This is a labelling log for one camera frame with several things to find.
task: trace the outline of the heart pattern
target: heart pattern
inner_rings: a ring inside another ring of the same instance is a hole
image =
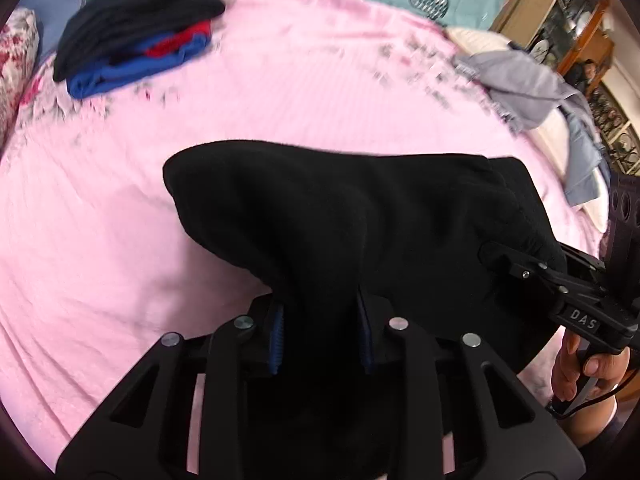
[[[449,0],[409,0],[409,3],[434,22],[444,17],[449,10]]]

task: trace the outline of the white pillow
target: white pillow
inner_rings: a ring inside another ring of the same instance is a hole
[[[569,162],[569,126],[558,108],[549,112],[545,121],[529,131],[529,139],[546,156],[558,178],[564,182]]]
[[[494,50],[510,50],[509,38],[489,30],[474,30],[464,27],[447,27],[447,37],[466,54],[480,54]]]
[[[607,184],[598,168],[593,170],[593,174],[598,183],[599,197],[585,202],[580,207],[596,226],[596,229],[604,234],[609,224],[609,189],[607,189]]]

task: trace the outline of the folded clothes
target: folded clothes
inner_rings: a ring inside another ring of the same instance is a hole
[[[154,46],[150,46],[145,50],[145,56],[149,57],[162,57],[171,54],[178,50],[181,46],[189,43],[197,34],[204,34],[207,37],[211,36],[211,21],[205,20],[203,22],[196,23],[187,27],[180,32],[172,34],[165,40],[159,41]]]
[[[167,30],[183,30],[224,12],[221,0],[92,0],[66,24],[54,81]]]
[[[182,44],[178,44],[177,40],[181,33],[168,32],[123,49],[117,56],[100,58],[68,78],[66,89],[71,97],[82,99],[181,65],[201,53],[209,44],[210,30],[204,30],[205,27],[201,23],[198,27],[203,30],[192,33],[191,39]],[[173,43],[177,49],[164,56],[148,55],[149,51],[158,53],[162,49],[168,50],[169,43]]]

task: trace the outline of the folded black clothing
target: folded black clothing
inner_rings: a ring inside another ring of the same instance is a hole
[[[566,271],[519,160],[225,141],[177,153],[163,173],[187,234],[284,305],[283,367],[344,359],[358,287],[433,335],[478,333],[516,372],[557,329],[478,257],[494,240]]]
[[[222,0],[92,0],[69,20],[53,65],[54,81],[159,32],[215,18]]]

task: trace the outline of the pillow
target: pillow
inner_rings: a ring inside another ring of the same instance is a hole
[[[466,54],[480,54],[494,50],[510,50],[510,39],[489,30],[474,30],[464,27],[447,27],[447,37]]]
[[[0,148],[38,53],[35,12],[19,7],[0,30]]]
[[[551,110],[545,121],[529,130],[529,139],[542,152],[558,178],[564,182],[569,161],[569,126],[558,108]]]
[[[598,168],[593,170],[593,175],[596,177],[599,196],[585,202],[580,207],[596,226],[596,229],[604,234],[609,225],[609,188],[607,188],[607,183]]]

